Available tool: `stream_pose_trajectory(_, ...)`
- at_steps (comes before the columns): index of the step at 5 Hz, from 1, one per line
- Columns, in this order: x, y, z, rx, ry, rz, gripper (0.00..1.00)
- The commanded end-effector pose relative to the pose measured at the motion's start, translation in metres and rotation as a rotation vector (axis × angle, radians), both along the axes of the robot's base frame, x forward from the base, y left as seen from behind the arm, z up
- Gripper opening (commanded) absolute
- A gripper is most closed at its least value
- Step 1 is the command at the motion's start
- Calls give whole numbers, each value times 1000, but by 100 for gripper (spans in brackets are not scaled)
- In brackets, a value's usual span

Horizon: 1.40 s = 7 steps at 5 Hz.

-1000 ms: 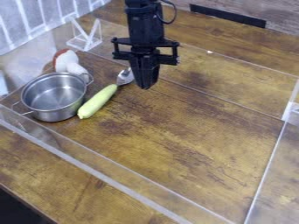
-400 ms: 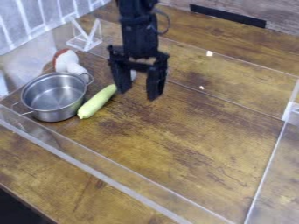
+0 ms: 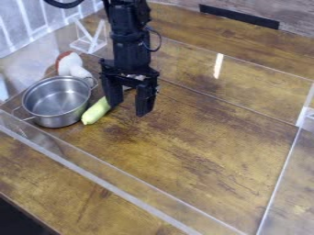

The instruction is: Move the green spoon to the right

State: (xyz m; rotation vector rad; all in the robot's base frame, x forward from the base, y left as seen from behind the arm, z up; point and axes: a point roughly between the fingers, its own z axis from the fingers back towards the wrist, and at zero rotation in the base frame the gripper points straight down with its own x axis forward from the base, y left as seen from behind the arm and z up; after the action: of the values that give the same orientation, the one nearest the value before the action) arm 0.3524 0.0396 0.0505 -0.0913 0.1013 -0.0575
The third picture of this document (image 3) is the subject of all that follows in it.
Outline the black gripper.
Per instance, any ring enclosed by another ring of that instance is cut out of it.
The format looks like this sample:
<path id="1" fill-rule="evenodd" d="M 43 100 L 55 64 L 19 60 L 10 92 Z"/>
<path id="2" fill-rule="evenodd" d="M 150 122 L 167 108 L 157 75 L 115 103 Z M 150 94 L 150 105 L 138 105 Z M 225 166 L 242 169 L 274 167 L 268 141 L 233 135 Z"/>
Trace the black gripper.
<path id="1" fill-rule="evenodd" d="M 114 60 L 99 60 L 101 80 L 111 108 L 125 100 L 123 87 L 137 88 L 137 116 L 143 117 L 154 109 L 158 94 L 159 72 L 149 65 L 125 69 L 114 65 Z"/>

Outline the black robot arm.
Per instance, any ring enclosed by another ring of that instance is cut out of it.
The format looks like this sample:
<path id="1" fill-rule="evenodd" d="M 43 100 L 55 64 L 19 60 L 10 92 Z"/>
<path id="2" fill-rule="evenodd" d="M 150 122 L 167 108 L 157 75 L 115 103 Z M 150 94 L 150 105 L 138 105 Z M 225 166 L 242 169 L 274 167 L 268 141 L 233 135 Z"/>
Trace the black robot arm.
<path id="1" fill-rule="evenodd" d="M 111 108 L 125 101 L 123 87 L 137 89 L 137 116 L 154 109 L 159 72 L 150 67 L 151 52 L 147 23 L 151 21 L 146 0 L 102 0 L 111 24 L 114 60 L 99 60 L 105 95 Z"/>

